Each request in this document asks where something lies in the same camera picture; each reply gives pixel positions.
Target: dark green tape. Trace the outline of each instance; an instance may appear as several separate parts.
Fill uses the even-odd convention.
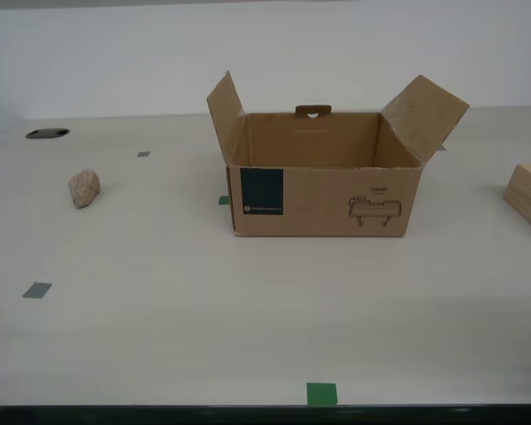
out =
[[[307,405],[308,406],[336,406],[338,397],[336,396],[335,383],[307,383]]]

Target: white table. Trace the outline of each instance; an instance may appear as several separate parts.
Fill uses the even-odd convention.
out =
[[[71,133],[25,138],[46,127]],[[531,108],[472,109],[445,147],[404,238],[244,238],[208,116],[24,122],[0,142],[0,405],[304,404],[308,382],[531,403],[531,225],[502,199]],[[85,168],[103,191],[77,211]]]

